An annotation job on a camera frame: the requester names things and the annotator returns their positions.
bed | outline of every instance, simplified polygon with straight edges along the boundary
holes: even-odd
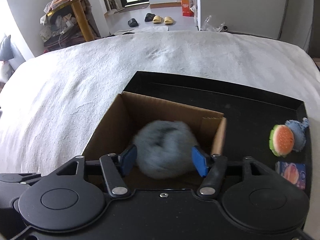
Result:
[[[80,155],[137,70],[257,87],[301,99],[320,165],[320,72],[299,47],[229,33],[136,33],[53,51],[23,63],[0,93],[0,173],[43,175]],[[320,171],[305,230],[320,238]]]

orange box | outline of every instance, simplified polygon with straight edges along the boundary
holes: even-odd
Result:
[[[182,16],[193,17],[193,11],[190,10],[190,0],[181,0]]]

pillow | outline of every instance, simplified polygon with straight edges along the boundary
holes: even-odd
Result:
[[[0,61],[0,82],[7,83],[12,76],[13,69],[9,62]]]
[[[5,37],[0,45],[0,61],[8,61],[9,59],[14,58],[11,50],[11,35]]]

black tray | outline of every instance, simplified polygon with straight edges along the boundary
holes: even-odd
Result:
[[[137,71],[124,91],[162,98],[224,113],[227,132],[223,155],[231,161],[252,156],[270,168],[277,161],[306,165],[305,193],[310,198],[312,155],[309,129],[302,152],[276,157],[269,149],[269,134],[276,124],[307,117],[304,102],[273,92],[230,82],[176,74]]]

small card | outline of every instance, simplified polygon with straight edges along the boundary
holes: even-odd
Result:
[[[300,163],[277,162],[276,172],[304,190],[306,188],[306,167]]]

